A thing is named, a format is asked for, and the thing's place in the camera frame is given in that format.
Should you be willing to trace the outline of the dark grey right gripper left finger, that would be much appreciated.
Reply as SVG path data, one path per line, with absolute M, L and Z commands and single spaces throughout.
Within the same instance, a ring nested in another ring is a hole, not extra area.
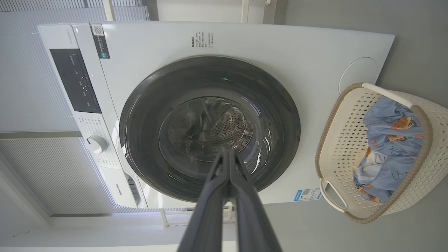
M 221 252 L 223 207 L 229 199 L 230 150 L 221 150 L 212 164 L 178 252 Z

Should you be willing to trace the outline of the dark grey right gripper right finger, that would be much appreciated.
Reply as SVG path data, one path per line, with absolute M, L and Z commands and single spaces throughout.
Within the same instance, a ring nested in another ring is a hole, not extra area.
M 229 196 L 236 206 L 237 250 L 281 252 L 282 248 L 240 156 L 229 151 Z

